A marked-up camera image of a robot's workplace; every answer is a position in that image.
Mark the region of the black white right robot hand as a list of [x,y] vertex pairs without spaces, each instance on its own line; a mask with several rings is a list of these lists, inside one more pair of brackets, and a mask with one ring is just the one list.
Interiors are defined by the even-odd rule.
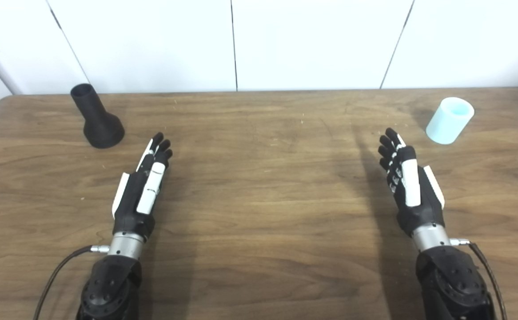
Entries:
[[392,128],[385,130],[379,142],[379,165],[387,174],[401,230],[411,236],[426,224],[445,226],[442,216],[445,199],[430,166],[419,165],[414,147],[406,144]]

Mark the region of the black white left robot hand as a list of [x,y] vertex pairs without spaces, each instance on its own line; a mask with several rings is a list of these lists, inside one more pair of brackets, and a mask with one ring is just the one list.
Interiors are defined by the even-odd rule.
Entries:
[[172,158],[170,147],[170,140],[158,132],[149,140],[136,170],[122,174],[112,204],[114,235],[135,234],[143,242],[151,237],[155,226],[153,207]]

